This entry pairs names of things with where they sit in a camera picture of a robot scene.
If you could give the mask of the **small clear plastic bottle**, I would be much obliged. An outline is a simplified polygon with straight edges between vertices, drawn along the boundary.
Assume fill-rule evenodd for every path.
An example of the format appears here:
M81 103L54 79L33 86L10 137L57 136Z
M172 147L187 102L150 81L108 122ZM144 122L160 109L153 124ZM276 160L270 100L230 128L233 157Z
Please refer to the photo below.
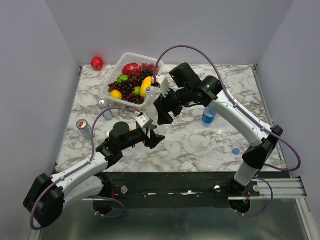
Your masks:
M153 119L156 120L157 116L158 116L158 112L157 109L154 105L155 100L157 99L157 97L152 93L152 92L147 92L146 93L146 111L147 111L147 115Z

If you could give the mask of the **white blue bottle cap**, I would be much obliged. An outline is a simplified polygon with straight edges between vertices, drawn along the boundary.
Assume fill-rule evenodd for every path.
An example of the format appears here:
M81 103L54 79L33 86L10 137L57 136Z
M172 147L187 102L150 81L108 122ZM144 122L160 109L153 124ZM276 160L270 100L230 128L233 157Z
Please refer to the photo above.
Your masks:
M146 93L151 93L153 91L153 87L146 87L145 92Z

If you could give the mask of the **blue label water bottle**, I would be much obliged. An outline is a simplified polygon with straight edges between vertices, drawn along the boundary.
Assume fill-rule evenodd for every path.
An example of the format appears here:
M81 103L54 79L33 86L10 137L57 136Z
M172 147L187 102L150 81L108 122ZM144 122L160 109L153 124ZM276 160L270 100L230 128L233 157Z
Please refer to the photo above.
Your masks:
M212 110L209 107L206 107L201 116L201 124L204 127L210 127L214 122L216 116L217 116L217 113L214 110Z

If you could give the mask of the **tall clear plastic bottle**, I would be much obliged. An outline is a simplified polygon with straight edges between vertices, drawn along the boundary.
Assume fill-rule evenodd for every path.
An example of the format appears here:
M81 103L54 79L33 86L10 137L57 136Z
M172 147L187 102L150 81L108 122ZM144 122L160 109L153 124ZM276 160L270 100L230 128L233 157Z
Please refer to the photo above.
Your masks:
M159 125L157 120L153 120L152 124L155 126L153 132L156 137L165 137L167 134L167 126L165 124Z

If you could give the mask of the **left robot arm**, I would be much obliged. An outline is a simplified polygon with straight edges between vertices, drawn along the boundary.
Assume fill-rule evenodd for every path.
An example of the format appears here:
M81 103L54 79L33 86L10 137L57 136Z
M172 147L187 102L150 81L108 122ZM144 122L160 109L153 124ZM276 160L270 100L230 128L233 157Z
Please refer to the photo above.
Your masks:
M165 139L156 134L155 129L154 125L147 128L137 125L136 129L130 130L127 123L118 122L90 157L61 173L39 175L23 201L23 206L30 212L31 228L38 231L50 226L60 217L64 206L73 200L95 195L107 197L111 185L100 180L97 174L115 165L123 157L123 150L136 144L143 143L154 149Z

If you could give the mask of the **green lime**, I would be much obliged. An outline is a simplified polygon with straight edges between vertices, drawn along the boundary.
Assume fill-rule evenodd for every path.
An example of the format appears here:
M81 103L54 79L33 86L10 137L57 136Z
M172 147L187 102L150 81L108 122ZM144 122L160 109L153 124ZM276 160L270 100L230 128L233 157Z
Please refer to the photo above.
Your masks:
M133 90L133 92L132 92L132 94L134 95L134 96L140 96L140 91L141 91L141 87L140 86L136 86L135 88L134 88L134 90Z

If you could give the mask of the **black grape bunch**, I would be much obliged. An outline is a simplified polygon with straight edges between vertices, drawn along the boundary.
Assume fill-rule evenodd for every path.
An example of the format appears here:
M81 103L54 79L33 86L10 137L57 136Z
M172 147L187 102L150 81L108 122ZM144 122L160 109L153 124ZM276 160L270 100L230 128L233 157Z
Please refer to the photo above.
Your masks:
M147 78L147 77L152 77L152 76L153 76L153 72L144 69L144 70L142 70L140 76L141 76L143 79L145 79L145 78Z

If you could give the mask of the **dark red grape bunch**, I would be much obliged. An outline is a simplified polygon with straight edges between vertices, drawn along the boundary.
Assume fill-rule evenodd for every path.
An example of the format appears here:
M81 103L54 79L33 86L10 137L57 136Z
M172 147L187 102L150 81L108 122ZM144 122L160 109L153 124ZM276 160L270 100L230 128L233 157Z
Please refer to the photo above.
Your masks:
M125 102L141 105L144 103L145 98L141 96L135 96L132 94L136 86L142 85L142 78L138 75L128 75L129 79L122 83L116 81L108 84L108 93L113 90L118 90L122 93L122 99Z

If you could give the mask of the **light red grape bunch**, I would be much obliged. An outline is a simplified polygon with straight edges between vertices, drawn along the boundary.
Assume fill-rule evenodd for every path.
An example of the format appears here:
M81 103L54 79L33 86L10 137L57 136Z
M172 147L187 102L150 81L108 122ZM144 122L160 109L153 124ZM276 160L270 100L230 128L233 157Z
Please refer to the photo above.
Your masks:
M153 73L154 73L154 70L156 70L155 73L158 74L159 71L160 71L160 68L159 68L159 66L156 67L155 64L153 64L153 63L151 63L151 64L142 63L141 64L141 71L142 70L148 70L148 71L151 71Z

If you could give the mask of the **green striped fruit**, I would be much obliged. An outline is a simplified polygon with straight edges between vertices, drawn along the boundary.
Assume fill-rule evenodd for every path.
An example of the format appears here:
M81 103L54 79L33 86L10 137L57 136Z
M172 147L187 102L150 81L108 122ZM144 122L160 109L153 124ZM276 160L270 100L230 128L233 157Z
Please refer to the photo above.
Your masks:
M117 82L118 83L122 83L122 82L125 82L129 79L129 76L128 75L125 75L125 74L122 74L120 75L118 78L117 78Z

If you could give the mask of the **red dragon fruit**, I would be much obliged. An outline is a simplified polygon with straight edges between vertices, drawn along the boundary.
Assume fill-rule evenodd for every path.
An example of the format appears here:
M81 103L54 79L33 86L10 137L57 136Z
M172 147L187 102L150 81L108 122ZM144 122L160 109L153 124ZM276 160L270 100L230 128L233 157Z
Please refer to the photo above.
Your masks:
M139 75L142 72L142 67L133 62L133 63L128 63L122 68L122 74L123 75Z

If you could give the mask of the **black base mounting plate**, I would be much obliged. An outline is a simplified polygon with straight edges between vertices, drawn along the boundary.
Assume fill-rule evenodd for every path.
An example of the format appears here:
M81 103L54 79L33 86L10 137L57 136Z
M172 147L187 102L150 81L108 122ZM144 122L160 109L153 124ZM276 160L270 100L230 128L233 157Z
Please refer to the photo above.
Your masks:
M99 197L114 198L126 209L228 208L230 201L260 196L251 181L233 186L234 172L102 172Z

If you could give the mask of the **white plastic fruit basket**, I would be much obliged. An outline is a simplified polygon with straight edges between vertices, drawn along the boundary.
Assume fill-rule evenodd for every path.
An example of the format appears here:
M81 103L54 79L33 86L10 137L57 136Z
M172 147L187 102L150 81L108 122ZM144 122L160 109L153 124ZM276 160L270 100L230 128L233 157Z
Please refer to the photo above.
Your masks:
M163 61L160 61L158 63L158 65L156 65L156 62L157 62L157 60L155 58L144 56L144 55L139 55L136 53L129 53L128 52L128 53L123 54L122 57L120 58L120 60L118 61L118 63L115 65L115 67L113 68L113 70L109 74L109 76L107 77L107 79L105 80L105 83L100 90L101 96L104 99L106 99L108 102L116 103L119 105L134 108L134 109L142 109L146 105L146 97L144 98L144 103L142 103L142 104L130 103L130 102L127 102L127 101L124 101L121 99L113 98L108 93L108 84L115 82L120 75L123 75L122 74L123 67L127 64L130 64L130 63L137 63L140 66L142 66L143 63L155 64L155 67L159 66L159 73L157 74L157 75L159 75L159 74L161 74L161 72L164 68L164 63L163 63Z

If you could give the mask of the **red top drink can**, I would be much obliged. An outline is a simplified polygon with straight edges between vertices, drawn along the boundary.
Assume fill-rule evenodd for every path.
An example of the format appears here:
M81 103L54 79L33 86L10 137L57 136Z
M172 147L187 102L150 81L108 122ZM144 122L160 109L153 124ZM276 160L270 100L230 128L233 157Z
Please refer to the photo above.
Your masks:
M76 122L76 127L87 140L92 140L95 136L95 134L92 131L92 127L85 119L79 119Z

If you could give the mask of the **aluminium rail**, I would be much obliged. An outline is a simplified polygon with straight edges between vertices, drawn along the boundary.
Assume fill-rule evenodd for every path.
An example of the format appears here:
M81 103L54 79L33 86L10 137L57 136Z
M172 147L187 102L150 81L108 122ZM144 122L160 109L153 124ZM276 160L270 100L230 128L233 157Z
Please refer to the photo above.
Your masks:
M300 178L266 179L272 188L273 199L305 199L307 193ZM267 183L255 179L247 186L250 200L269 200L271 190Z

